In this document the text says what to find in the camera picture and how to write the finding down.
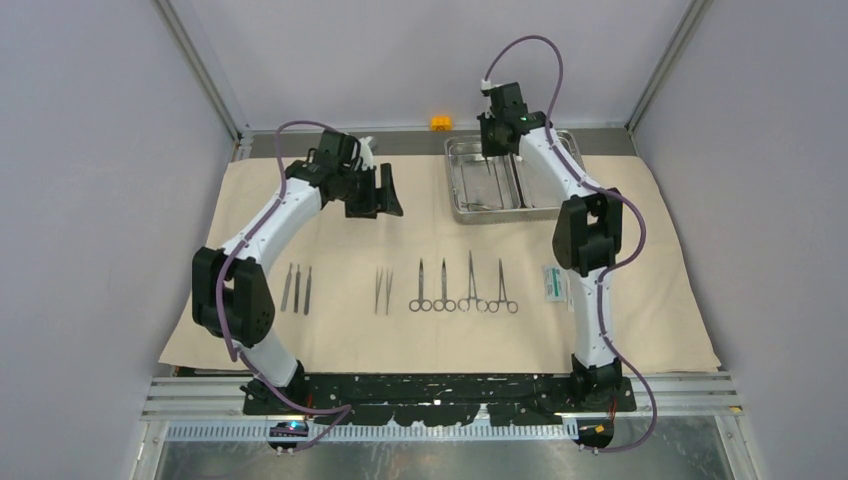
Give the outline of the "straight steel scissors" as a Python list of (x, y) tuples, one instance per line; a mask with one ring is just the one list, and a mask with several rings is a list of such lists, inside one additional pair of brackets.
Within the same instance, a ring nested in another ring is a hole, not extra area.
[(457, 303), (448, 295), (448, 274), (446, 261), (442, 260), (440, 269), (440, 294), (433, 301), (433, 310), (436, 312), (454, 312), (457, 309)]

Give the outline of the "steel hemostat clamp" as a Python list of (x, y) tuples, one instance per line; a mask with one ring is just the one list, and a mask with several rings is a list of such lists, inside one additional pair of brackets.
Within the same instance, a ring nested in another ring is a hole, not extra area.
[(489, 313), (498, 313), (501, 310), (505, 310), (509, 314), (516, 314), (518, 312), (518, 309), (518, 303), (515, 300), (511, 300), (508, 298), (508, 293), (505, 284), (505, 272), (503, 268), (503, 261), (499, 259), (497, 298), (487, 302), (487, 310)]

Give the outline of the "curved steel scissors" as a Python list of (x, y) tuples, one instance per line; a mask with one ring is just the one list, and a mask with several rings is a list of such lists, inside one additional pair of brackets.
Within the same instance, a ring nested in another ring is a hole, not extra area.
[(408, 308), (411, 312), (429, 312), (433, 309), (433, 303), (425, 296), (425, 272), (423, 260), (419, 260), (417, 274), (416, 295), (409, 301)]

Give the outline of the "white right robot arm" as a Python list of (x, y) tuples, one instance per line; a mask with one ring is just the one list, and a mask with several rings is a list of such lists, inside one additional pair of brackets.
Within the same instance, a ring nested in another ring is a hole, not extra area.
[(576, 331), (567, 395), (574, 405), (596, 410), (622, 385), (622, 362), (605, 319), (611, 310), (606, 275), (622, 246), (623, 205), (590, 186), (546, 115), (528, 109), (518, 83), (484, 80), (481, 92), (489, 101), (478, 117), (483, 155), (518, 157), (559, 201), (552, 250), (571, 287)]

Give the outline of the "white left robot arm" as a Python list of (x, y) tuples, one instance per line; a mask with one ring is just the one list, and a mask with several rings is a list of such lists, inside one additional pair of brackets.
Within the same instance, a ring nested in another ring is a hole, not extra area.
[(302, 362), (272, 331), (270, 270), (330, 202), (342, 202), (348, 218), (402, 216), (392, 168), (375, 162), (374, 142), (324, 126), (304, 159), (277, 162), (278, 187), (253, 219), (222, 246), (202, 247), (192, 259), (194, 323), (224, 341), (230, 359), (248, 367), (284, 414), (307, 409), (308, 382)]

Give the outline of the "cream cloth wrap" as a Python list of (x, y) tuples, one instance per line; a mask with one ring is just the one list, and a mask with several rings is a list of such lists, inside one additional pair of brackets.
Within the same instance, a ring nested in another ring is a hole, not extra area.
[[(570, 370), (576, 332), (574, 309), (544, 298), (543, 267), (555, 261), (554, 223), (530, 221), (461, 225), (451, 214), (440, 156), (393, 156), (401, 217), (348, 219), (329, 203), (286, 246), (269, 275), (276, 308), (273, 328), (286, 349), (310, 372), (339, 373), (564, 373)], [(668, 209), (645, 163), (635, 156), (587, 156), (591, 177), (615, 187), (635, 204), (623, 217), (624, 255), (634, 261), (610, 275), (614, 344), (642, 373), (713, 371), (717, 358), (686, 273)], [(413, 313), (419, 260), (425, 296), (440, 294), (446, 261), (448, 295), (467, 293), (468, 251), (478, 295), (497, 298), (498, 260), (508, 298), (518, 312)], [(287, 309), (280, 311), (289, 263)], [(297, 264), (300, 309), (293, 313)], [(312, 267), (309, 315), (303, 314)], [(376, 270), (384, 269), (374, 314)], [(385, 272), (393, 271), (389, 315)]]

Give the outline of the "steel mesh instrument tray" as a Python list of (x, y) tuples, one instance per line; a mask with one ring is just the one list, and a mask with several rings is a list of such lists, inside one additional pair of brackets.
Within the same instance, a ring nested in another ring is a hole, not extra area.
[[(445, 164), (452, 215), (459, 224), (498, 224), (554, 220), (560, 207), (544, 176), (520, 157), (489, 158), (492, 175), (483, 161), (480, 136), (445, 141)], [(501, 207), (500, 211), (469, 212), (462, 202)]]

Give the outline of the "green white sterile packet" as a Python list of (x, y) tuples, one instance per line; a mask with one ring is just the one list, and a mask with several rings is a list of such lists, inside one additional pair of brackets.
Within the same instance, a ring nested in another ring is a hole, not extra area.
[(557, 265), (546, 265), (542, 269), (544, 298), (546, 302), (567, 302), (568, 282), (565, 271)]

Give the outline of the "steel scalpel handle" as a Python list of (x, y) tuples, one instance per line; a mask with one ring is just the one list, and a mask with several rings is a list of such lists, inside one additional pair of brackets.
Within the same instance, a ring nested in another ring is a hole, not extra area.
[(295, 287), (294, 287), (294, 296), (293, 296), (293, 313), (299, 312), (300, 305), (300, 283), (301, 283), (301, 268), (300, 264), (297, 264), (296, 273), (295, 273)]
[(291, 281), (292, 281), (292, 270), (293, 270), (293, 263), (289, 263), (288, 271), (286, 273), (285, 282), (284, 282), (283, 295), (282, 295), (281, 304), (280, 304), (280, 311), (281, 312), (285, 312), (286, 309), (287, 309), (288, 299), (289, 299), (289, 295), (290, 295), (290, 293), (289, 293), (290, 292), (290, 286), (291, 286)]
[(311, 289), (312, 289), (312, 267), (310, 266), (307, 271), (307, 279), (305, 283), (305, 293), (304, 293), (304, 308), (303, 314), (309, 315), (310, 312), (310, 299), (311, 299)]

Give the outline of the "steel forceps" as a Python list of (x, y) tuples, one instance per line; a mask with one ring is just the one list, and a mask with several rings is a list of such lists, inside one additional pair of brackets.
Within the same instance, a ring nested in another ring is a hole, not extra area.
[(493, 212), (500, 211), (501, 207), (477, 202), (462, 202), (461, 208), (469, 212)]

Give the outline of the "long steel needle holder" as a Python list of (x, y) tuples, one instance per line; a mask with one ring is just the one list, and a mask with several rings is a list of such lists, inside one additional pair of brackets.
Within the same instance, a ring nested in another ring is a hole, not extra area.
[(474, 309), (475, 311), (480, 313), (487, 313), (489, 311), (487, 301), (483, 300), (478, 295), (477, 282), (474, 271), (473, 253), (471, 250), (468, 251), (467, 267), (467, 293), (464, 297), (461, 297), (457, 301), (457, 308), (461, 312), (469, 312)]

